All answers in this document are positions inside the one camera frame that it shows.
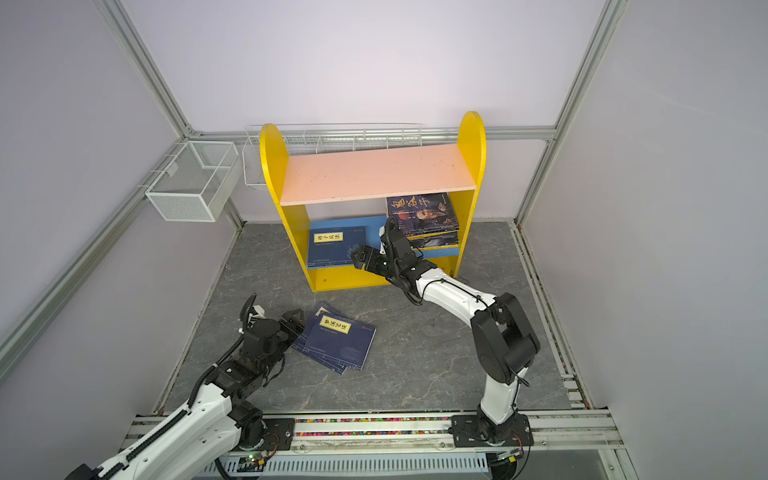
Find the black antler cover book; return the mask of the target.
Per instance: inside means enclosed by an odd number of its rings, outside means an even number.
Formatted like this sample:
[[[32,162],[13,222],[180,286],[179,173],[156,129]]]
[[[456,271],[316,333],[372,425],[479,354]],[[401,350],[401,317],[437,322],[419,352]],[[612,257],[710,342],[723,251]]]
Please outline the black antler cover book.
[[[442,232],[435,235],[409,238],[411,246],[419,250],[455,248],[459,245],[459,232]]]

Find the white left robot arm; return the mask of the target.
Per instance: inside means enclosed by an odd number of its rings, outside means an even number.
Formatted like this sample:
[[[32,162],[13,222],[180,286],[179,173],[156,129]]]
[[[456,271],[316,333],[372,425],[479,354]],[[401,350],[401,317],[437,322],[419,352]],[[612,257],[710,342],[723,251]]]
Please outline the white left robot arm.
[[[266,420],[247,401],[281,373],[285,353],[304,330],[304,312],[268,319],[258,305],[241,313],[241,336],[198,378],[174,413],[97,467],[82,464],[69,479],[192,479],[232,450],[273,456],[290,447],[293,427]]]

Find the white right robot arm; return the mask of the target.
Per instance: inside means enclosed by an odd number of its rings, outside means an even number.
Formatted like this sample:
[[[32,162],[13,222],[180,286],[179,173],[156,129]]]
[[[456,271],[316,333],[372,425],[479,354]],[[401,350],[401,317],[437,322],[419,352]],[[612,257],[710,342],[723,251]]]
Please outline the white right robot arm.
[[[355,268],[378,275],[399,288],[414,305],[433,303],[465,323],[486,374],[477,413],[476,435],[499,444],[520,418],[519,389],[540,341],[519,300],[510,293],[492,295],[470,287],[417,254],[393,217],[381,229],[381,247],[362,246],[350,255]]]

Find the yellow wooden bookshelf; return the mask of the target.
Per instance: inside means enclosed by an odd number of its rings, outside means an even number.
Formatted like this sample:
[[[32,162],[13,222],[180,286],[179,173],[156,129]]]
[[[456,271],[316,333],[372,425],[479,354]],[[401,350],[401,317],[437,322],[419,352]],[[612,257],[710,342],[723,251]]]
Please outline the yellow wooden bookshelf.
[[[293,157],[274,124],[262,127],[258,144],[267,188],[312,291],[379,286],[385,281],[353,266],[309,269],[308,206],[398,194],[449,193],[459,221],[458,252],[437,264],[447,274],[458,275],[487,161],[486,130],[479,113],[464,115],[456,143],[448,145]]]

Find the green circuit board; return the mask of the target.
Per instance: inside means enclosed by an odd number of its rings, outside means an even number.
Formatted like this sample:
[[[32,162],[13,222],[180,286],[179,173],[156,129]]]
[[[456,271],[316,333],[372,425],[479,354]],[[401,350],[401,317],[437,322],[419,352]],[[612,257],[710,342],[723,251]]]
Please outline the green circuit board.
[[[238,460],[238,473],[260,473],[264,469],[266,461],[261,457],[243,456]]]

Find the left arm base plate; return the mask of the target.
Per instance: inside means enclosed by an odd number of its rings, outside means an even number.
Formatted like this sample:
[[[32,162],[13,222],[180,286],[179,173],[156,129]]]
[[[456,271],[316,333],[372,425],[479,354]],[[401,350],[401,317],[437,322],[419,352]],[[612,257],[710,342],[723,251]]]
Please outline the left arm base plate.
[[[287,451],[291,448],[295,425],[292,417],[253,421],[241,429],[238,448],[242,451]]]

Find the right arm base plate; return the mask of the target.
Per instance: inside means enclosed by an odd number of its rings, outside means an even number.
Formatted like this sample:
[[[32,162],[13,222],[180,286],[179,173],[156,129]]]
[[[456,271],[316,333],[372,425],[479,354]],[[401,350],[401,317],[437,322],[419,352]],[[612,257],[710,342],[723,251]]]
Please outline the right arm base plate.
[[[521,412],[495,424],[482,411],[472,415],[454,415],[449,433],[456,447],[528,447],[534,443],[529,419]]]

